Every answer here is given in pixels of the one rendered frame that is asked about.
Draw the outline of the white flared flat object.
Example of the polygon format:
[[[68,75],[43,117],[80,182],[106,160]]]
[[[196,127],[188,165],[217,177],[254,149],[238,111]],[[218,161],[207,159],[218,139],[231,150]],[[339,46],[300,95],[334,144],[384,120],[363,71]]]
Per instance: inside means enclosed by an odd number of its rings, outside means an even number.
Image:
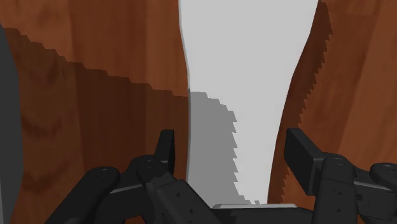
[[[265,204],[282,111],[318,0],[179,0],[187,182],[208,206]]]

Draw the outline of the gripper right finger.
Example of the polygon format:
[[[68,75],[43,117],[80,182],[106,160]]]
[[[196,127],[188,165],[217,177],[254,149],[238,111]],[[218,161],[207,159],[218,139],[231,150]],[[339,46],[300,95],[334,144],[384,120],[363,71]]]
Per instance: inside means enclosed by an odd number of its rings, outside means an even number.
[[[311,224],[397,224],[397,164],[369,171],[321,151],[299,128],[288,128],[284,159],[307,195],[316,198]]]

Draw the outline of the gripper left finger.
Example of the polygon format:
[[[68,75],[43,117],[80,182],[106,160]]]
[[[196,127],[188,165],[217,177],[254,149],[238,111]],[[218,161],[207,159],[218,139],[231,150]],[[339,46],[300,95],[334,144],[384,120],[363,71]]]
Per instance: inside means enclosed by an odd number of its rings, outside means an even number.
[[[134,158],[125,172],[114,167],[94,167],[87,171],[45,224],[124,224],[126,219],[143,216],[149,221],[150,200],[137,176],[137,166],[159,161],[174,173],[175,140],[172,129],[162,130],[153,155]]]

